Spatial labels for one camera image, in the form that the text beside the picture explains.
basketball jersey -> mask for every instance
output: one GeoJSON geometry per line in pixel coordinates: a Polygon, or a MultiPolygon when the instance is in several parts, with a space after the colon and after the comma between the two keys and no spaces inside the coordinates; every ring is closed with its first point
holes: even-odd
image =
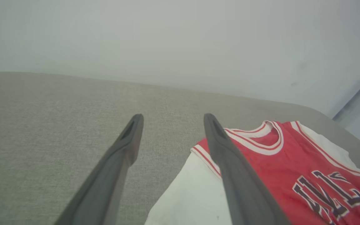
{"type": "MultiPolygon", "coordinates": [[[[293,224],[360,224],[360,169],[347,151],[298,121],[225,131],[293,224]]],[[[146,224],[231,224],[206,139],[191,152],[146,224]]]]}

